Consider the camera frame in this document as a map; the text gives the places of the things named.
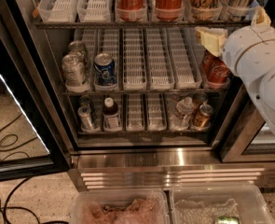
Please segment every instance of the green can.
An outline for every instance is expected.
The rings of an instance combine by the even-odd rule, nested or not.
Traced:
[[[214,224],[241,224],[238,217],[218,217]]]

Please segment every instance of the refrigerator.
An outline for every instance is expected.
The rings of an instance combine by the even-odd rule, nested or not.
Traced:
[[[239,77],[230,76],[216,87],[207,80],[200,66],[204,47],[194,32],[206,26],[232,33],[250,21],[157,22],[152,0],[145,0],[144,20],[127,22],[119,19],[116,0],[105,0],[103,21],[84,21],[75,14],[62,20],[44,15],[44,22],[36,16],[41,1],[0,0],[0,78],[46,150],[0,161],[0,181],[68,172],[78,191],[224,181],[275,187],[275,136]],[[275,0],[256,3],[266,8],[275,27]],[[82,92],[66,89],[62,71],[62,58],[74,40],[84,40],[89,52],[89,89]],[[134,57],[129,51],[141,59],[136,70],[130,70]],[[93,68],[94,57],[102,52],[110,52],[117,64],[112,91],[99,88]],[[162,62],[155,63],[159,52]],[[157,68],[161,64],[166,68]],[[183,74],[188,68],[191,75]],[[208,127],[174,130],[173,106],[196,94],[206,94],[213,108]],[[82,129],[77,110],[84,95],[95,107],[97,132]],[[103,121],[108,96],[120,110],[116,132]]]

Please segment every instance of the power cord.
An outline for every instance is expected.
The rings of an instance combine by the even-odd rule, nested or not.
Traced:
[[[22,115],[18,115],[16,118],[14,118],[10,123],[8,123],[7,125],[5,125],[3,128],[0,129],[0,133],[5,130],[7,127],[9,127],[10,125],[12,125],[14,122],[16,122]],[[11,143],[8,143],[5,145],[5,142],[6,140],[8,139],[12,139],[13,140],[11,141]],[[27,140],[26,142],[23,142],[17,146],[14,146],[17,141],[18,141],[18,136],[16,134],[8,134],[6,136],[4,136],[1,140],[0,140],[0,152],[10,152],[10,151],[14,151],[14,150],[17,150],[18,148],[20,147],[24,147],[26,146],[27,144],[33,142],[35,139],[37,139],[37,137],[35,138],[32,138],[30,140]],[[13,153],[10,153],[9,155],[5,156],[3,159],[1,159],[0,157],[0,161],[4,161],[6,160],[7,158],[13,156],[13,155],[16,155],[16,154],[24,154],[24,156],[26,156],[27,158],[29,158],[29,155],[26,153],[26,152],[23,152],[23,151],[16,151],[16,152],[13,152]]]
[[[32,214],[36,220],[37,224],[68,224],[67,221],[63,221],[63,220],[53,220],[53,221],[48,221],[48,222],[40,222],[38,216],[30,209],[25,208],[25,207],[21,207],[21,206],[8,206],[9,200],[11,198],[11,196],[14,194],[14,192],[25,182],[27,182],[28,180],[30,180],[31,177],[25,178],[23,179],[7,196],[7,199],[5,201],[5,205],[4,207],[2,207],[1,204],[1,199],[0,199],[0,214],[2,215],[2,218],[4,220],[4,224],[13,224],[11,223],[8,218],[7,218],[7,210],[13,210],[13,209],[18,209],[18,210],[23,210],[26,212],[29,212],[30,214]]]

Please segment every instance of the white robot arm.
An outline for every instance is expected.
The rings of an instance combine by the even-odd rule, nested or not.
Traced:
[[[221,43],[224,44],[221,52],[214,54],[234,76],[241,78],[256,108],[275,134],[275,29],[265,24],[243,27]]]

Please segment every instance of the metal base panel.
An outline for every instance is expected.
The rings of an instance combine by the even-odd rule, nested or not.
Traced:
[[[212,151],[174,148],[73,158],[69,175],[78,191],[163,188],[203,182],[250,182],[275,188],[275,161],[222,163]]]

